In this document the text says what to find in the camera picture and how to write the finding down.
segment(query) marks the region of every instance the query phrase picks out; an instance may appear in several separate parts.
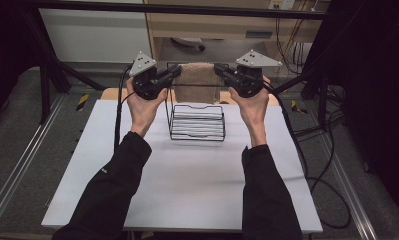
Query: black sleeve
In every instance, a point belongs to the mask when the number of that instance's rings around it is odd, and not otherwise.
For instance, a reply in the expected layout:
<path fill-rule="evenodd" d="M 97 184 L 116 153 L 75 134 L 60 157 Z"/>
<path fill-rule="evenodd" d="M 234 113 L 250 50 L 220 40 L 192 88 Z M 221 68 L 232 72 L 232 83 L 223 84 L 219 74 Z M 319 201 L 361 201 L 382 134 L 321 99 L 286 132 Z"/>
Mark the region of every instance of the black sleeve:
<path fill-rule="evenodd" d="M 302 239 L 290 194 L 280 177 L 268 145 L 242 154 L 243 237 L 257 239 Z"/>
<path fill-rule="evenodd" d="M 151 152 L 143 138 L 129 132 L 111 161 L 87 184 L 68 225 L 52 239 L 116 239 Z"/>

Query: wall socket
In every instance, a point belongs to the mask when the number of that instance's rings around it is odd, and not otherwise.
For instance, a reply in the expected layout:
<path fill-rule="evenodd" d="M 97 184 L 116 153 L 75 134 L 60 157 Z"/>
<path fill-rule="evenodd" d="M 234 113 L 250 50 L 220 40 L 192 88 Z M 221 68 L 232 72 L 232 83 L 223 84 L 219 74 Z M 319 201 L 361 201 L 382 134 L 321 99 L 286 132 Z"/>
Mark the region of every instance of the wall socket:
<path fill-rule="evenodd" d="M 271 0 L 268 9 L 292 10 L 295 0 Z"/>

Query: white wall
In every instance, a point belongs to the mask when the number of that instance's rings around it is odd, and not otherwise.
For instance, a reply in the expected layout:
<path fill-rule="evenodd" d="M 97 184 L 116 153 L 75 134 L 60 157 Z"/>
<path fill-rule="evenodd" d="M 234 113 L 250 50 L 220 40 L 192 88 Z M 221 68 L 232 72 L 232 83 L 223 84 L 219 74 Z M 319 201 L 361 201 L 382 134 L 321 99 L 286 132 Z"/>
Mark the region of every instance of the white wall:
<path fill-rule="evenodd" d="M 90 0 L 143 3 L 142 0 Z M 41 9 L 53 47 L 62 61 L 132 62 L 151 56 L 144 13 Z"/>

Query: mounting plate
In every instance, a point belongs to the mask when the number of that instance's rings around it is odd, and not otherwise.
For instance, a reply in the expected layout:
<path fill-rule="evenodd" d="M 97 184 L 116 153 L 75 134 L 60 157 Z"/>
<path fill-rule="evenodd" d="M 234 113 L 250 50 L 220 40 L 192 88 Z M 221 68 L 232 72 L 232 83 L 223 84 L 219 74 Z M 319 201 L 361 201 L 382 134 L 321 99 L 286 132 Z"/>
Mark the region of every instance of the mounting plate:
<path fill-rule="evenodd" d="M 137 76 L 156 64 L 157 62 L 155 60 L 140 51 L 136 57 L 136 60 L 134 61 L 133 67 L 130 70 L 130 77 Z"/>
<path fill-rule="evenodd" d="M 280 67 L 282 65 L 281 62 L 255 52 L 253 49 L 243 57 L 236 59 L 236 63 L 249 68 Z"/>

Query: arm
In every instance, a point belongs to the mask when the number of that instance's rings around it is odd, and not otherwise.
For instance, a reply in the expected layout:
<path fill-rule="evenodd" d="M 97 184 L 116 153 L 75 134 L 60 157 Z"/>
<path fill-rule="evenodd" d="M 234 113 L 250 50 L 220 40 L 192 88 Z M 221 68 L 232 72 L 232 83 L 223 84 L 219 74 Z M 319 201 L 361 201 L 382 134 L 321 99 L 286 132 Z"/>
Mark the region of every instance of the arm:
<path fill-rule="evenodd" d="M 264 119 L 268 92 L 262 89 L 251 98 L 242 98 L 233 88 L 229 91 L 239 105 L 252 144 L 252 148 L 246 148 L 242 154 L 244 239 L 302 239 L 290 194 L 267 145 Z"/>
<path fill-rule="evenodd" d="M 133 79 L 127 83 L 133 92 Z M 68 225 L 59 229 L 53 240 L 116 239 L 124 225 L 131 198 L 136 193 L 152 150 L 143 140 L 156 116 L 160 103 L 166 99 L 164 89 L 155 100 L 147 101 L 137 94 L 127 99 L 132 119 L 131 130 L 112 156 L 87 184 Z"/>

